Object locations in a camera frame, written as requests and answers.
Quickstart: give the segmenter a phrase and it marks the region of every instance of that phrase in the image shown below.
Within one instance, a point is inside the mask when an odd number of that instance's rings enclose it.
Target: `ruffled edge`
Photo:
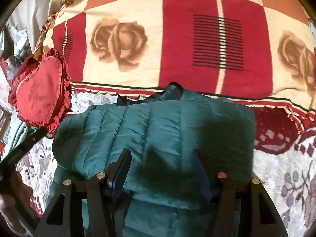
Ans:
[[[96,93],[107,94],[108,93],[112,96],[116,96],[119,94],[118,92],[94,90],[90,86],[85,86],[85,85],[83,85],[84,88],[81,87],[79,89],[77,88],[77,84],[72,83],[72,82],[71,82],[71,85],[75,93],[80,93],[80,92],[88,92],[88,93],[93,93],[93,94],[96,94]],[[133,99],[138,99],[140,96],[145,97],[145,98],[149,96],[149,95],[141,95],[141,94],[138,97],[129,96],[128,94],[124,94],[124,95]],[[310,108],[306,113],[297,113],[292,109],[292,103],[289,101],[284,102],[286,103],[286,105],[280,105],[278,104],[278,102],[276,102],[275,105],[267,105],[267,104],[256,104],[255,102],[249,104],[249,103],[245,103],[246,100],[232,100],[232,101],[236,104],[241,104],[247,107],[255,107],[255,108],[266,107],[270,109],[273,109],[273,108],[284,109],[285,113],[287,114],[287,117],[295,124],[298,134],[302,133],[305,129],[307,129],[310,123],[314,122],[316,119],[316,114],[311,112],[312,108]]]
[[[56,19],[56,14],[52,14],[51,16],[48,17],[48,20],[42,26],[40,37],[37,40],[37,43],[35,45],[35,50],[33,52],[33,57],[38,61],[40,61],[41,56],[44,53],[43,52],[43,42],[46,38],[46,34],[47,34],[48,30],[50,29],[50,27],[55,19]]]
[[[56,116],[54,116],[53,118],[51,118],[48,125],[45,126],[49,133],[52,132],[53,130],[55,130],[59,126],[60,119],[62,118],[62,116],[66,112],[66,110],[69,109],[70,104],[71,104],[70,92],[68,90],[70,88],[70,81],[69,81],[70,76],[69,76],[68,64],[66,61],[65,61],[65,68],[64,68],[62,77],[63,77],[63,83],[62,83],[62,87],[61,87],[62,93],[61,93],[59,99],[63,98],[63,101],[61,102],[60,107],[59,106],[55,107],[54,112],[58,111],[58,114]]]
[[[17,101],[17,91],[20,87],[23,86],[23,83],[28,81],[31,77],[33,77],[38,70],[41,68],[42,63],[45,63],[48,60],[51,60],[52,58],[57,58],[59,63],[59,76],[58,76],[58,86],[60,87],[56,93],[53,105],[51,106],[51,109],[48,113],[47,120],[41,121],[41,122],[34,122],[32,120],[28,120],[25,117],[23,117],[21,111],[18,109],[18,101]],[[60,119],[63,115],[63,113],[70,107],[71,98],[70,98],[70,92],[68,91],[70,86],[70,77],[69,77],[69,70],[68,70],[68,63],[65,61],[64,57],[58,52],[57,49],[52,48],[50,49],[46,54],[44,54],[41,58],[41,64],[33,70],[29,75],[26,73],[21,74],[18,78],[15,79],[13,85],[12,85],[12,92],[11,92],[11,99],[14,107],[17,111],[17,117],[26,122],[28,125],[32,127],[46,127],[48,132],[53,131],[56,129],[60,123]],[[56,116],[53,116],[53,113],[56,111],[59,111]]]

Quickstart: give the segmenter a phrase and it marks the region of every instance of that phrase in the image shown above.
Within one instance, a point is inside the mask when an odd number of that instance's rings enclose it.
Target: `red heart pillow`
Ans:
[[[50,49],[39,66],[14,80],[11,98],[18,118],[33,127],[56,129],[70,106],[68,65],[58,50]]]

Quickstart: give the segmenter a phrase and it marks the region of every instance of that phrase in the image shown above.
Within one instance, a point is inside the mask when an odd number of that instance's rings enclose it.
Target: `rose print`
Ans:
[[[279,60],[293,80],[306,84],[307,94],[315,94],[314,54],[294,33],[284,30],[277,50]]]
[[[134,22],[120,23],[104,18],[97,22],[92,32],[91,51],[100,61],[117,61],[122,72],[138,67],[147,49],[144,27]]]

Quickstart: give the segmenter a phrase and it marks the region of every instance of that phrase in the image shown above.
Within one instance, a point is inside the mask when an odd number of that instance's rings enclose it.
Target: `metal screw head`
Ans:
[[[97,173],[97,178],[102,179],[104,177],[105,177],[105,173],[104,172]]]
[[[64,185],[65,186],[68,186],[69,184],[71,184],[71,180],[70,179],[64,180]]]
[[[260,180],[258,178],[252,178],[252,183],[253,184],[259,184],[260,183]]]
[[[217,174],[217,176],[218,176],[219,178],[222,178],[222,179],[224,179],[224,178],[227,177],[227,175],[226,175],[224,172],[219,172],[219,173]]]

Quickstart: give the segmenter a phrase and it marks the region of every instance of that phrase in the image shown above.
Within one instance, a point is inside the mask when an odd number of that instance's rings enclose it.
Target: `puffer jacket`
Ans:
[[[58,168],[49,200],[65,179],[89,179],[129,148],[132,164],[124,189],[132,201],[123,236],[204,236],[216,204],[207,203],[199,190],[193,150],[206,154],[231,178],[249,181],[254,134],[251,108],[174,82],[143,101],[119,96],[117,103],[93,105],[60,124],[53,141]],[[87,229],[85,203],[83,221]]]

